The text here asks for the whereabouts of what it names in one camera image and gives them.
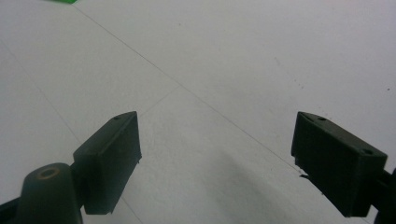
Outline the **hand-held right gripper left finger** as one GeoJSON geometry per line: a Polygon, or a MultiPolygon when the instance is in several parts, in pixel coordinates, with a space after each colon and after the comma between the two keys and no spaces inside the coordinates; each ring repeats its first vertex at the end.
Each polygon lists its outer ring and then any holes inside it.
{"type": "Polygon", "coordinates": [[[81,205],[88,215],[112,213],[142,158],[135,111],[111,118],[74,153],[81,205]]]}

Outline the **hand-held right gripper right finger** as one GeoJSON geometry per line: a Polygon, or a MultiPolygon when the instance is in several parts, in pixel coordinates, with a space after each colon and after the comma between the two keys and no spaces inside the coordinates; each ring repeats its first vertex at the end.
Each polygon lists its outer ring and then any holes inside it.
{"type": "Polygon", "coordinates": [[[297,113],[291,156],[345,217],[368,215],[374,182],[388,158],[330,120],[306,112],[297,113]]]}

